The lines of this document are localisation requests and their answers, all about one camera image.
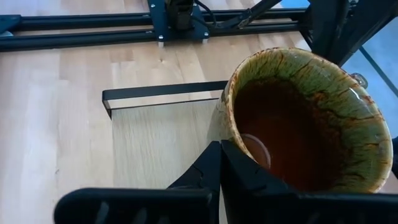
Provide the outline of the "wooden shelf with black frame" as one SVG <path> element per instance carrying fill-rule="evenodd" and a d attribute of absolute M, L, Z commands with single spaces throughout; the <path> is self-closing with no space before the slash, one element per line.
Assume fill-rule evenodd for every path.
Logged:
<path fill-rule="evenodd" d="M 225 81 L 110 89 L 115 187 L 168 187 L 204 151 Z"/>

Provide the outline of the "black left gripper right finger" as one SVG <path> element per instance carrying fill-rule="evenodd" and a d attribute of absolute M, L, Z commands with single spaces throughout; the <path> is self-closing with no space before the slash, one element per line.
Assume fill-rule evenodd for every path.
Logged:
<path fill-rule="evenodd" d="M 295 190 L 234 143 L 222 140 L 221 188 L 228 224 L 295 224 Z"/>

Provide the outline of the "green brown glazed mug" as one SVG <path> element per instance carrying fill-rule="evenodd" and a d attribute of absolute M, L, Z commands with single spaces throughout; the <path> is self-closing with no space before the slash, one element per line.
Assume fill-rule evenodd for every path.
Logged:
<path fill-rule="evenodd" d="M 298 48 L 245 58 L 212 112 L 207 141 L 231 141 L 297 190 L 374 193 L 392 168 L 392 138 L 369 93 Z"/>

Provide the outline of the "grey caster wheel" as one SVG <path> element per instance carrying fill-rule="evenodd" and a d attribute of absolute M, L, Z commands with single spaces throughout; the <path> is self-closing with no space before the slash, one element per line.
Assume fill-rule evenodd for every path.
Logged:
<path fill-rule="evenodd" d="M 350 74 L 350 77 L 355 79 L 363 88 L 368 87 L 368 81 L 365 79 L 365 77 L 360 74 L 360 73 L 352 73 Z"/>

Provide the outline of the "black table rail frame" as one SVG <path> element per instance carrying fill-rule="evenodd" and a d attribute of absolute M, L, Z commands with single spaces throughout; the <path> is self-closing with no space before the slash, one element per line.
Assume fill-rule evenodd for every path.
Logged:
<path fill-rule="evenodd" d="M 211 10 L 217 26 L 210 37 L 301 30 L 306 8 L 276 8 L 260 0 L 248 9 Z M 150 12 L 72 16 L 0 15 L 0 52 L 157 42 Z"/>

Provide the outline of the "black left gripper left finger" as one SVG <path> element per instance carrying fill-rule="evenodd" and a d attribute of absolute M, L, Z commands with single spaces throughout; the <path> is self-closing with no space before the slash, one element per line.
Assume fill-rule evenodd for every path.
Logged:
<path fill-rule="evenodd" d="M 188 212 L 180 217 L 187 217 L 186 224 L 219 224 L 221 176 L 221 144 L 211 142 L 196 161 L 172 184 L 169 189 L 205 191 L 206 203 L 196 208 L 189 206 Z"/>

